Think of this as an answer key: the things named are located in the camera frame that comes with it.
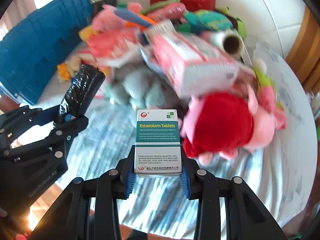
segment estazolam tablets box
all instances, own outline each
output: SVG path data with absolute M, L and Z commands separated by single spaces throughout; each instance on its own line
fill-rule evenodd
M 182 172 L 177 110 L 138 110 L 134 159 L 137 175 Z

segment green label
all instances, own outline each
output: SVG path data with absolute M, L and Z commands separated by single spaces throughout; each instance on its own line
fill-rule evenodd
M 180 142 L 177 121 L 137 121 L 136 142 Z

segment stuffed toy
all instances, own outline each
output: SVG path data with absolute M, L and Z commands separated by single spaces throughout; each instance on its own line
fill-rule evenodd
M 79 37 L 81 40 L 87 42 L 92 36 L 96 35 L 98 32 L 94 31 L 92 25 L 88 25 L 84 27 L 81 31 L 79 31 Z
M 129 2 L 127 8 L 135 14 L 139 14 L 142 11 L 142 6 L 137 2 Z
M 167 0 L 167 1 L 160 1 L 160 2 L 156 2 L 154 4 L 151 4 L 148 8 L 146 8 L 145 10 L 143 10 L 141 12 L 141 14 L 148 14 L 148 13 L 151 13 L 155 10 L 158 10 L 158 9 L 161 9 L 171 3 L 174 3 L 174 2 L 180 2 L 180 0 Z
M 121 30 L 125 27 L 126 21 L 114 14 L 115 7 L 108 4 L 104 4 L 102 7 L 103 10 L 92 20 L 92 29 L 95 32 Z
M 209 10 L 185 11 L 184 18 L 197 35 L 202 31 L 218 31 L 233 28 L 231 21 L 220 12 Z
M 248 100 L 227 92 L 192 99 L 181 129 L 188 157 L 207 165 L 214 153 L 230 160 L 239 147 L 253 153 L 270 144 L 277 116 L 258 105 L 250 85 L 247 90 Z
M 285 111 L 281 103 L 276 101 L 277 89 L 271 78 L 266 75 L 266 64 L 262 59 L 255 58 L 252 62 L 252 68 L 258 80 L 258 104 L 269 114 L 276 116 L 276 129 L 285 129 L 287 125 Z
M 238 17 L 231 16 L 228 7 L 216 8 L 216 12 L 224 14 L 232 22 L 233 27 L 237 30 L 243 40 L 248 36 L 247 28 L 242 20 L 240 20 Z
M 138 109 L 175 109 L 180 100 L 172 87 L 144 63 L 113 69 L 113 81 L 107 86 L 106 98 L 112 104 L 130 103 Z
M 76 72 L 81 68 L 82 60 L 72 55 L 70 60 L 66 60 L 64 63 L 57 65 L 58 79 L 60 83 L 70 81 L 75 77 Z
M 173 2 L 164 8 L 148 13 L 147 16 L 156 22 L 161 22 L 165 19 L 179 20 L 181 17 L 183 17 L 185 11 L 186 7 L 183 3 Z

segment pink box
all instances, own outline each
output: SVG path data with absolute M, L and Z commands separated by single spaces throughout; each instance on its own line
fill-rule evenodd
M 179 98 L 229 90 L 239 62 L 190 33 L 154 37 L 154 54 Z

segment blue fabric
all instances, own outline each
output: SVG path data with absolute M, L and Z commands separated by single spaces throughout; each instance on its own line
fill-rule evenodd
M 90 0 L 54 0 L 15 26 L 0 42 L 0 81 L 9 94 L 34 105 L 91 14 Z

